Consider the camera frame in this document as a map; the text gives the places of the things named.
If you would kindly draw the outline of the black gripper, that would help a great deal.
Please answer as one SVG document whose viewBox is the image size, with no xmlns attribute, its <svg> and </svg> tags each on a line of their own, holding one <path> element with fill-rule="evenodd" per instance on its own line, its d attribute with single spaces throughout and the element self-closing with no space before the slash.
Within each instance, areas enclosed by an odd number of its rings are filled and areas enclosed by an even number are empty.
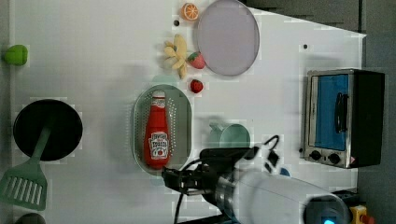
<svg viewBox="0 0 396 224">
<path fill-rule="evenodd" d="M 166 187 L 182 194 L 213 194 L 219 178 L 231 173 L 241 159 L 255 158 L 258 147 L 207 148 L 200 158 L 189 162 L 181 171 L 164 167 L 162 178 Z"/>
</svg>

